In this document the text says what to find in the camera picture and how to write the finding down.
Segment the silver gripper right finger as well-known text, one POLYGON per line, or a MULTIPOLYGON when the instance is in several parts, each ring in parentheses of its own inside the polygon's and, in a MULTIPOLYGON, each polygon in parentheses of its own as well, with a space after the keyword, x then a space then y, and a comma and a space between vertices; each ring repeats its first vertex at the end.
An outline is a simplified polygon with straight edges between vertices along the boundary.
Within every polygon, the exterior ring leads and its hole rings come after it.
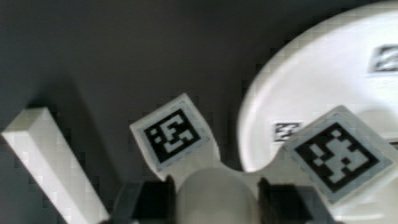
POLYGON ((315 188, 258 182, 262 224, 336 224, 315 188))

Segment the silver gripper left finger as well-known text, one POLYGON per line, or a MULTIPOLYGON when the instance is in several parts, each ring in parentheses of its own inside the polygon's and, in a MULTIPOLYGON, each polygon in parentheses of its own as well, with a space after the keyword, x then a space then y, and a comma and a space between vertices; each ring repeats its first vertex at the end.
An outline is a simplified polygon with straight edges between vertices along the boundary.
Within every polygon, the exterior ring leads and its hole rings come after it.
POLYGON ((177 187, 173 177, 164 181, 125 184, 109 224, 175 224, 177 187))

